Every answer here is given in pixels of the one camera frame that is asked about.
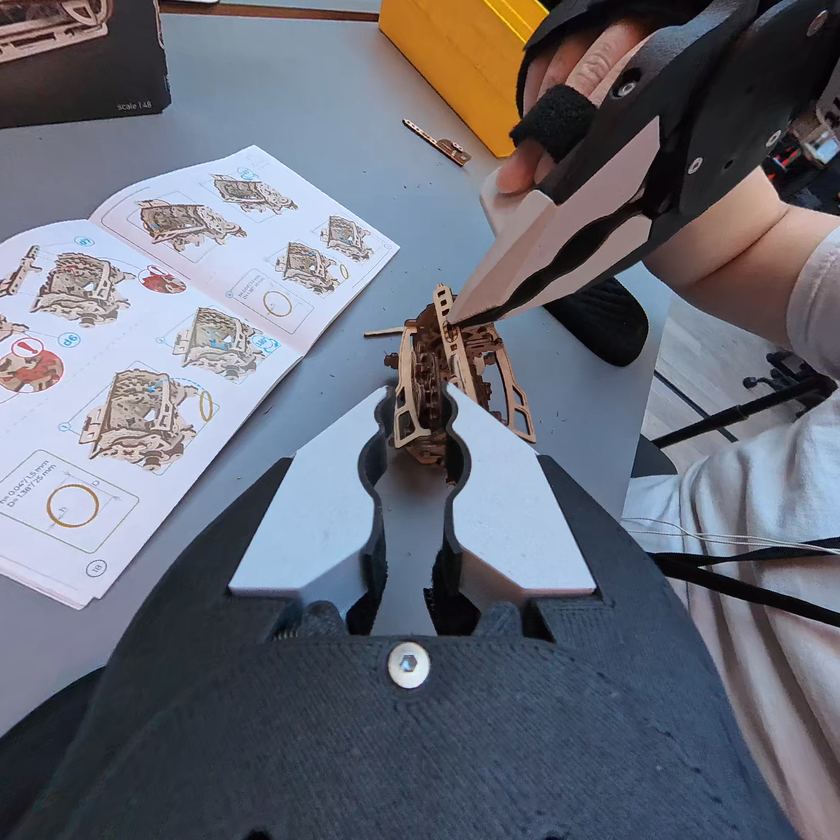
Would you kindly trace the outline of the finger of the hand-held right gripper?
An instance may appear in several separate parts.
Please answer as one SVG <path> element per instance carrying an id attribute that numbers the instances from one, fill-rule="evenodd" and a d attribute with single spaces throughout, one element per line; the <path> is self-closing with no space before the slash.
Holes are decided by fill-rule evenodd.
<path id="1" fill-rule="evenodd" d="M 532 273 L 548 265 L 586 225 L 606 218 L 596 229 L 598 246 L 617 224 L 634 215 L 629 203 L 639 191 L 659 150 L 659 118 L 654 117 L 603 168 L 564 203 L 539 190 L 524 197 L 507 217 L 496 242 L 468 278 L 452 307 L 452 323 L 508 299 Z"/>
<path id="2" fill-rule="evenodd" d="M 527 277 L 507 300 L 471 316 L 471 323 L 494 322 L 588 288 L 612 277 L 643 259 L 650 251 L 648 240 L 653 222 L 634 215 L 617 224 L 604 241 L 594 244 L 601 218 L 586 225 L 565 244 L 552 261 Z"/>

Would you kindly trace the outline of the yellow box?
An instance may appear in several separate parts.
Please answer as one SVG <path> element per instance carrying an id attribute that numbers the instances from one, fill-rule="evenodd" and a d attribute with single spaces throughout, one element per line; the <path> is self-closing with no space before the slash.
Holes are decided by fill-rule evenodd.
<path id="1" fill-rule="evenodd" d="M 522 51 L 538 1 L 383 1 L 381 32 L 497 158 L 513 152 Z"/>

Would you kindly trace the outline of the person's right forearm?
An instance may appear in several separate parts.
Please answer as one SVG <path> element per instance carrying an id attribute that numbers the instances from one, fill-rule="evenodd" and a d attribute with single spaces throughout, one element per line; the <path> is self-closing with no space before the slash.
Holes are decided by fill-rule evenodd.
<path id="1" fill-rule="evenodd" d="M 644 264 L 699 310 L 838 379 L 838 225 L 783 203 L 757 169 Z"/>

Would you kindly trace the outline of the person's white shirt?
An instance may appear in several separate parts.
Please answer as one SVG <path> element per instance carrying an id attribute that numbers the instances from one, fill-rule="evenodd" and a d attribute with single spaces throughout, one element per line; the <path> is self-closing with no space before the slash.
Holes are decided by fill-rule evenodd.
<path id="1" fill-rule="evenodd" d="M 795 423 L 718 451 L 682 476 L 631 481 L 626 528 L 646 551 L 730 557 L 758 538 L 839 535 L 838 392 Z M 752 755 L 802 838 L 838 838 L 838 629 L 675 583 Z"/>

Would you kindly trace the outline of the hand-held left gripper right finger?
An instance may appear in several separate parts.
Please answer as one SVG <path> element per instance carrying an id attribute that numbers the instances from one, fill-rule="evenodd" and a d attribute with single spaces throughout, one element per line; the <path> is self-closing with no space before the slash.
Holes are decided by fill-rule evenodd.
<path id="1" fill-rule="evenodd" d="M 440 636 L 473 633 L 509 602 L 589 596 L 596 583 L 538 455 L 465 393 L 445 385 L 444 540 L 427 591 Z"/>

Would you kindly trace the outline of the black model kit box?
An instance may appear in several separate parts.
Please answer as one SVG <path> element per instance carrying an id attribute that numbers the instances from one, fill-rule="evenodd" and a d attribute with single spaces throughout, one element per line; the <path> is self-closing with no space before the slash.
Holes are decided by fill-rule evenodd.
<path id="1" fill-rule="evenodd" d="M 2 1 L 1 127 L 163 112 L 156 1 Z"/>

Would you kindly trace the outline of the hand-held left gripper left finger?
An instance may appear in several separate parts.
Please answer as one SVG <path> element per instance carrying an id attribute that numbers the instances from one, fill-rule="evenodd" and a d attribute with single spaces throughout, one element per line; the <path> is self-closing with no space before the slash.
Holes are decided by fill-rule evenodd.
<path id="1" fill-rule="evenodd" d="M 371 632 L 387 564 L 382 501 L 389 388 L 327 427 L 291 461 L 229 582 L 237 595 L 332 603 L 352 634 Z"/>

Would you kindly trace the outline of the illustrated instruction booklet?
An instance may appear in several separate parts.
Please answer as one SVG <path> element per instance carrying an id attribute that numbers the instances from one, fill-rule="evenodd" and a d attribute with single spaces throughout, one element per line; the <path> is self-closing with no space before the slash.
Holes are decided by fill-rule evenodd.
<path id="1" fill-rule="evenodd" d="M 398 245 L 252 145 L 2 243 L 2 575 L 80 610 Z"/>

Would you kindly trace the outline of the person's right hand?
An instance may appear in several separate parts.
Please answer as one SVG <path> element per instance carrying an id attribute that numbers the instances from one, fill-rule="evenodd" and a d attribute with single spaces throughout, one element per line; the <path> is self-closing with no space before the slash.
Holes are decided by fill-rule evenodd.
<path id="1" fill-rule="evenodd" d="M 522 112 L 553 87 L 565 84 L 595 105 L 601 104 L 617 74 L 657 28 L 651 17 L 626 17 L 603 29 L 586 28 L 549 46 L 531 62 L 523 89 Z M 497 173 L 497 191 L 530 190 L 553 168 L 551 155 L 535 140 L 522 141 Z"/>

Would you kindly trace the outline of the wooden mechanical model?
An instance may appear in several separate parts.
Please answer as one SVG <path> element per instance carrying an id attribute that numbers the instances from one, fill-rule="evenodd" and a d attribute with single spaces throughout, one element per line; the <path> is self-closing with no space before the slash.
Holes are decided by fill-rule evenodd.
<path id="1" fill-rule="evenodd" d="M 402 334 L 400 349 L 385 357 L 398 371 L 393 446 L 427 466 L 444 468 L 443 385 L 450 384 L 527 443 L 536 442 L 529 401 L 516 381 L 495 325 L 452 327 L 448 316 L 456 296 L 437 285 L 433 302 L 401 329 L 366 332 L 365 338 Z"/>

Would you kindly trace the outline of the small wooden strip part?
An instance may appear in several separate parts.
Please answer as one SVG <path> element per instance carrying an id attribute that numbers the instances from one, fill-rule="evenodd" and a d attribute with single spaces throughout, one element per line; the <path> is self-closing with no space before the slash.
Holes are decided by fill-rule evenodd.
<path id="1" fill-rule="evenodd" d="M 471 160 L 471 155 L 465 149 L 449 139 L 436 139 L 431 134 L 421 129 L 410 119 L 403 119 L 402 124 L 412 131 L 416 136 L 420 137 L 427 144 L 434 147 L 438 152 L 445 156 L 448 160 L 457 164 L 458 167 L 463 167 Z"/>

